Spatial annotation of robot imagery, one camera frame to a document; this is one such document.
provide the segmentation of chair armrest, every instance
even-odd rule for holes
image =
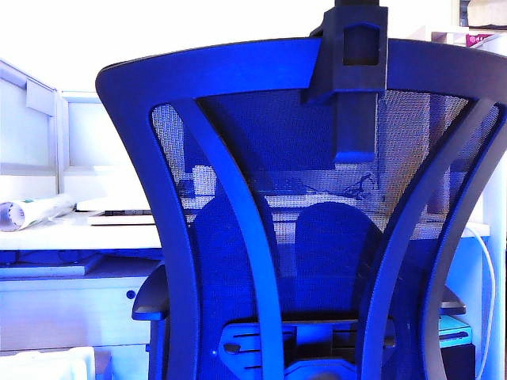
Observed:
[[[169,315],[166,266],[160,265],[144,281],[135,297],[132,319],[163,321]]]

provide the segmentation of office chair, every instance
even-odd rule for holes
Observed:
[[[103,69],[165,255],[132,313],[150,379],[445,379],[445,280],[506,85],[500,56],[388,40],[375,0],[308,38]]]

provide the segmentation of drawer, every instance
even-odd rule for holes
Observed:
[[[131,319],[145,277],[4,281],[0,350],[146,344],[150,323]]]

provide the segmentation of white cable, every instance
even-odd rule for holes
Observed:
[[[494,275],[494,268],[493,268],[493,262],[491,260],[490,251],[486,247],[486,244],[484,244],[484,241],[483,241],[481,235],[479,235],[477,230],[474,227],[471,227],[469,224],[467,224],[466,229],[469,230],[474,235],[474,237],[477,239],[478,243],[481,245],[482,253],[484,254],[484,257],[486,258],[488,272],[490,273],[490,280],[491,280],[490,310],[488,313],[488,323],[487,323],[487,328],[486,328],[486,341],[484,343],[484,352],[482,353],[481,365],[479,367],[477,377],[476,377],[476,380],[481,380],[482,373],[484,372],[484,368],[486,366],[488,351],[490,350],[491,329],[493,326],[494,300],[495,300],[496,294],[497,294],[497,284],[496,284],[496,279],[495,279],[495,275]]]

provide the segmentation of desk surface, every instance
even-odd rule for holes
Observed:
[[[17,232],[0,232],[0,250],[17,249],[139,249],[159,248],[160,241],[155,226],[89,226],[90,213],[73,213],[38,226]],[[375,218],[383,229],[387,220]],[[417,225],[412,239],[436,238],[441,223],[425,222]],[[485,224],[474,224],[482,236],[490,235]],[[278,241],[290,243],[295,223],[275,222]],[[465,230],[463,237],[471,237]]]

